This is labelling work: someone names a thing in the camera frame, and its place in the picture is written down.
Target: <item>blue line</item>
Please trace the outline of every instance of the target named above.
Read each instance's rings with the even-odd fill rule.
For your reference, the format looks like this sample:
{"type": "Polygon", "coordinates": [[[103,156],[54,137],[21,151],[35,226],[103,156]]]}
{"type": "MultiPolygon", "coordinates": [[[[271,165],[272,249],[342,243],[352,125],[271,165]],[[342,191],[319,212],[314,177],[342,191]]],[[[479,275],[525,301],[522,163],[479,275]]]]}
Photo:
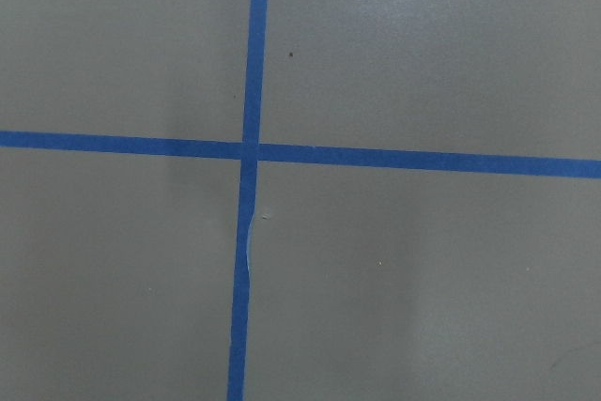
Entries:
{"type": "Polygon", "coordinates": [[[267,3],[268,0],[251,0],[250,6],[242,132],[243,150],[240,162],[238,230],[236,234],[236,263],[234,265],[234,293],[227,381],[228,401],[242,401],[244,398],[244,369],[246,365],[248,304],[251,282],[248,253],[256,197],[267,3]]]}
{"type": "Polygon", "coordinates": [[[242,150],[241,143],[34,131],[0,131],[0,147],[234,160],[240,159],[242,150]]]}
{"type": "Polygon", "coordinates": [[[601,161],[542,157],[263,144],[259,148],[259,160],[469,173],[601,178],[601,161]]]}

